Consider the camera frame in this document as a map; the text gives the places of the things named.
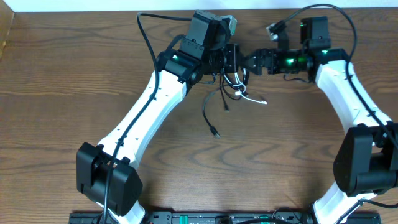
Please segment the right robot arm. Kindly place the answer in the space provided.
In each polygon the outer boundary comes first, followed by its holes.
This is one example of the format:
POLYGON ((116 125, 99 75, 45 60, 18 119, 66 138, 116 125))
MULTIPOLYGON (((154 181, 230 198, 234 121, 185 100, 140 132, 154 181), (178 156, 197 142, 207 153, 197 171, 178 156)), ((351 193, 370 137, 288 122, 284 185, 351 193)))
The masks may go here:
POLYGON ((307 72, 329 99, 345 132, 333 163, 334 183, 302 215, 302 223, 349 223, 363 203, 397 187, 397 123, 383 113, 358 80, 348 54, 331 47, 326 17, 300 22, 300 49, 289 48, 286 24, 267 32, 278 46, 258 49, 240 65, 260 75, 307 72))

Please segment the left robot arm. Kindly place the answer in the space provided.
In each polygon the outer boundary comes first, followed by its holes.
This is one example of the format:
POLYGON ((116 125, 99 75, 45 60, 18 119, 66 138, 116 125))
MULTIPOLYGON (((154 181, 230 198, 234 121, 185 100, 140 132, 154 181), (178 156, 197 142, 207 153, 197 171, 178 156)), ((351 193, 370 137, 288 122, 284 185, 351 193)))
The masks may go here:
POLYGON ((204 75, 237 70, 238 50, 230 42, 236 19, 197 10, 188 21, 186 34, 152 54, 154 71, 123 120, 97 145, 86 142, 77 151, 77 190, 103 208, 94 223, 143 221, 137 168, 154 134, 204 75))

